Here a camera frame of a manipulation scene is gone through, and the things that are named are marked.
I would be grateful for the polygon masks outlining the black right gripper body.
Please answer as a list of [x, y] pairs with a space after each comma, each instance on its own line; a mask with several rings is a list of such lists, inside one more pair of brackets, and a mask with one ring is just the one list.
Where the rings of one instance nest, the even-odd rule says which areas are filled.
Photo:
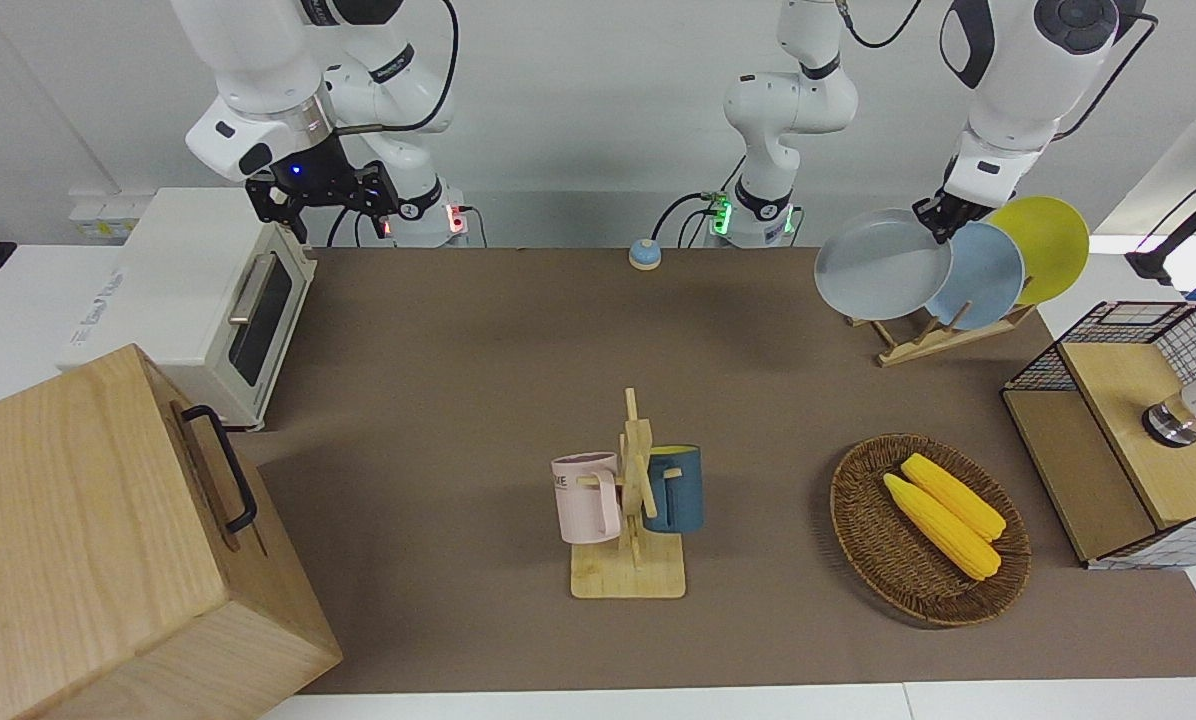
[[306, 208], [360, 210], [376, 219], [399, 209], [397, 188], [384, 164], [354, 167], [336, 135], [252, 173], [245, 191], [263, 222], [295, 224]]

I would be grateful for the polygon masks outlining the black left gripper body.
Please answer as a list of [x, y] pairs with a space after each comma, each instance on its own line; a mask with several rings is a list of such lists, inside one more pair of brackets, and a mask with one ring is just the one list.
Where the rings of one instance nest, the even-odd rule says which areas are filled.
[[947, 193], [945, 187], [938, 188], [930, 197], [913, 202], [915, 219], [930, 231], [930, 222], [960, 222], [960, 228], [968, 222], [977, 222], [995, 210], [995, 206], [978, 205]]

